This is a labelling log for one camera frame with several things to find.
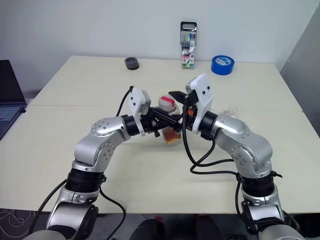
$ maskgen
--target laptop screen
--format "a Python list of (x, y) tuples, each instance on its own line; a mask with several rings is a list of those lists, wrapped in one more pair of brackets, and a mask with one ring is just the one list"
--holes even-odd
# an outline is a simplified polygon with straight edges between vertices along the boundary
[(25, 103), (9, 60), (0, 60), (0, 104)]

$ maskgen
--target blue tape roll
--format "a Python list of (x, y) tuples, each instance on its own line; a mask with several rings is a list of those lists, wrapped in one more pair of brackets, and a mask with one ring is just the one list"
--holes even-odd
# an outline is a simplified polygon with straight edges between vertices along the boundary
[(235, 60), (229, 56), (218, 55), (212, 58), (211, 70), (218, 75), (228, 75), (232, 72)]

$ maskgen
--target white wall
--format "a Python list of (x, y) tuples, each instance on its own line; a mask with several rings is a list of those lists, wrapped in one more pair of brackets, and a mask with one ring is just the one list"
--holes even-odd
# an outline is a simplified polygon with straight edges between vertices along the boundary
[(180, 21), (198, 23), (196, 59), (281, 69), (319, 0), (0, 0), (0, 59), (41, 89), (71, 55), (178, 59)]
[(320, 8), (296, 44), (281, 75), (320, 136)]

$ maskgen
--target tape roll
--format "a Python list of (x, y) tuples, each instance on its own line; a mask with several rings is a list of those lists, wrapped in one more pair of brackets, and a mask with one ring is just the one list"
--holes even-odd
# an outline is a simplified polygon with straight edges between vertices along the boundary
[(218, 55), (212, 58), (211, 70), (218, 75), (228, 75), (232, 72), (235, 60), (229, 56)]
[(139, 68), (138, 59), (136, 57), (127, 57), (125, 60), (126, 68), (129, 70), (136, 70)]

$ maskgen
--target laptop keyboard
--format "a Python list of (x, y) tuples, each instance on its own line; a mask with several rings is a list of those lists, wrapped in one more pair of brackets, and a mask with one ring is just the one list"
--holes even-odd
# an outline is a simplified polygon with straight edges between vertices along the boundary
[(0, 122), (10, 121), (19, 109), (19, 106), (0, 106)]

